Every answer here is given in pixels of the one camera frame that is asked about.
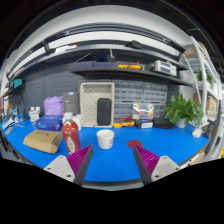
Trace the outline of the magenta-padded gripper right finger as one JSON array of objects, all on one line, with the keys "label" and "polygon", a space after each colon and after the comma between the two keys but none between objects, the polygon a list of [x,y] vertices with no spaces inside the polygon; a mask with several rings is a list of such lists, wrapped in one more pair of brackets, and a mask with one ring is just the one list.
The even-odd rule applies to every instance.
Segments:
[{"label": "magenta-padded gripper right finger", "polygon": [[168,156],[159,157],[137,145],[133,148],[133,155],[144,185],[180,170],[180,167]]}]

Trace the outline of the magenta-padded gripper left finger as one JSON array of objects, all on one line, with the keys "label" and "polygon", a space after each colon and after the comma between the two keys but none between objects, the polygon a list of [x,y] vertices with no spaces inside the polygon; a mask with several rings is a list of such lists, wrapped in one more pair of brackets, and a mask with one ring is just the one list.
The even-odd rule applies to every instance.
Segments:
[{"label": "magenta-padded gripper left finger", "polygon": [[92,156],[93,146],[89,145],[69,156],[59,155],[44,170],[82,186]]}]

